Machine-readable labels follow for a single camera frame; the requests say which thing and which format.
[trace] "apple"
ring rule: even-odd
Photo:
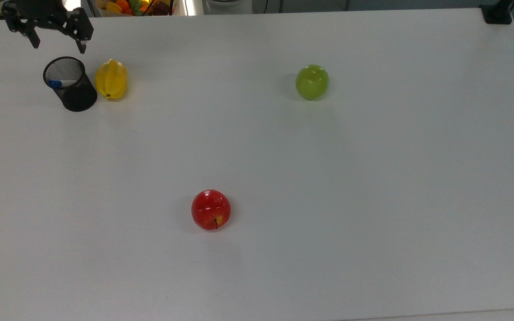
[[[158,1],[152,4],[152,16],[167,16],[170,14],[170,6]]]
[[[229,220],[231,205],[225,195],[215,189],[207,189],[194,198],[191,215],[199,227],[216,230]]]
[[[327,91],[328,73],[319,65],[308,65],[298,72],[295,83],[301,96],[309,100],[317,99]]]

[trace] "black bracket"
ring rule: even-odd
[[[510,25],[513,18],[510,16],[509,6],[513,0],[500,0],[497,4],[481,4],[483,18],[489,25]]]
[[[9,30],[27,37],[34,48],[38,48],[41,43],[35,27],[55,29],[68,35],[77,42],[79,52],[82,54],[86,51],[86,42],[91,39],[94,32],[83,8],[76,8],[71,12],[62,8],[62,10],[54,10],[49,16],[27,18],[22,16],[17,4],[10,0],[3,4],[1,12]]]

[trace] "red apple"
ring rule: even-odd
[[[191,215],[199,227],[216,230],[229,220],[231,205],[225,195],[215,189],[207,189],[194,198]]]

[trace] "green apple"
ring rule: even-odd
[[[318,65],[308,65],[296,76],[296,89],[306,99],[317,99],[328,87],[328,73]]]

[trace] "marker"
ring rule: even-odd
[[[61,87],[69,87],[73,85],[76,81],[49,81],[48,84],[52,88],[61,88]]]

